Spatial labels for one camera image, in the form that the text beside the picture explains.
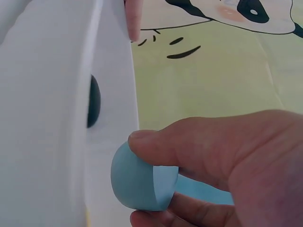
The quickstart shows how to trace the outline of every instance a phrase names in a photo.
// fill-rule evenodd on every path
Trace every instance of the panda ear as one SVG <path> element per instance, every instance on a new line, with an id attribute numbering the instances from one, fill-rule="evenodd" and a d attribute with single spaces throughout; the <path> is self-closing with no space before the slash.
<path id="1" fill-rule="evenodd" d="M 300 25 L 298 25 L 297 23 L 295 23 L 294 25 L 295 25 L 295 29 L 294 29 L 293 33 L 296 36 L 303 38 L 303 28 Z"/>

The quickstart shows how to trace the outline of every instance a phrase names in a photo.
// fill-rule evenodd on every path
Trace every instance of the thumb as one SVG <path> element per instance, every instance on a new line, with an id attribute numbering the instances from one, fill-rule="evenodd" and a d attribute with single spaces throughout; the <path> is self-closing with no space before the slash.
<path id="1" fill-rule="evenodd" d="M 291 149 L 300 140 L 300 133 L 285 134 L 293 131 L 298 119 L 301 120 L 300 115 L 285 111 L 225 118 L 193 117 L 160 131 L 136 131 L 128 142 L 137 156 L 152 165 L 179 166 L 194 179 L 219 183 L 227 181 L 242 161 L 256 159 L 254 153 L 262 156 L 258 156 L 261 168 Z"/>

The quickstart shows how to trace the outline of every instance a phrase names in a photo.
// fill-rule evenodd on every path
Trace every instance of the hand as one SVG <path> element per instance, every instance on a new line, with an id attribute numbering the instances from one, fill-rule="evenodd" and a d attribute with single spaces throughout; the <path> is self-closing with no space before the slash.
<path id="1" fill-rule="evenodd" d="M 136 42 L 140 37 L 143 0 L 124 0 L 124 2 L 129 38 Z"/>
<path id="2" fill-rule="evenodd" d="M 176 193 L 168 211 L 132 213 L 133 227 L 302 226 L 302 132 L 303 116 L 284 111 L 188 118 L 134 132 L 129 145 L 137 156 L 231 192 L 235 206 Z"/>

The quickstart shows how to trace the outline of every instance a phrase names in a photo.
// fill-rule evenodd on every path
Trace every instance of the panda eye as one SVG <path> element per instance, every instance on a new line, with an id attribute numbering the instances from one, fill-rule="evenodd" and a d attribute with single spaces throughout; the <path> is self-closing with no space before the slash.
<path id="1" fill-rule="evenodd" d="M 237 11 L 247 20 L 264 24 L 269 21 L 269 17 L 259 0 L 240 0 Z"/>

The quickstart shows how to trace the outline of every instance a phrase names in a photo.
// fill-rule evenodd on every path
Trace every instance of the fingernail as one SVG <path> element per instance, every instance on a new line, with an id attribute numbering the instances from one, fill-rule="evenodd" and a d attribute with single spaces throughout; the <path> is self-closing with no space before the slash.
<path id="1" fill-rule="evenodd" d="M 153 134 L 155 131 L 153 130 L 139 130 L 139 131 L 134 131 L 129 138 L 130 139 L 143 139 L 151 134 Z"/>

